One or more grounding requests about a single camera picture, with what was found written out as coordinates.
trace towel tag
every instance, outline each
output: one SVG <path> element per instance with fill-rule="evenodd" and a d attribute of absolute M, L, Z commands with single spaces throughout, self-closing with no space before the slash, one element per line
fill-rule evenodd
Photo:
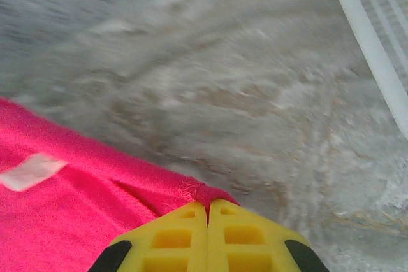
<path fill-rule="evenodd" d="M 33 154 L 18 166 L 0 174 L 0 183 L 13 191 L 25 191 L 61 170 L 67 162 L 44 154 Z"/>

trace towel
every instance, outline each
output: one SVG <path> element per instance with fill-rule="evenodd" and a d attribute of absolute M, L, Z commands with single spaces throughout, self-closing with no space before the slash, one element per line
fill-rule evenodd
<path fill-rule="evenodd" d="M 118 235 L 225 191 L 0 99 L 2 271 L 87 271 Z"/>

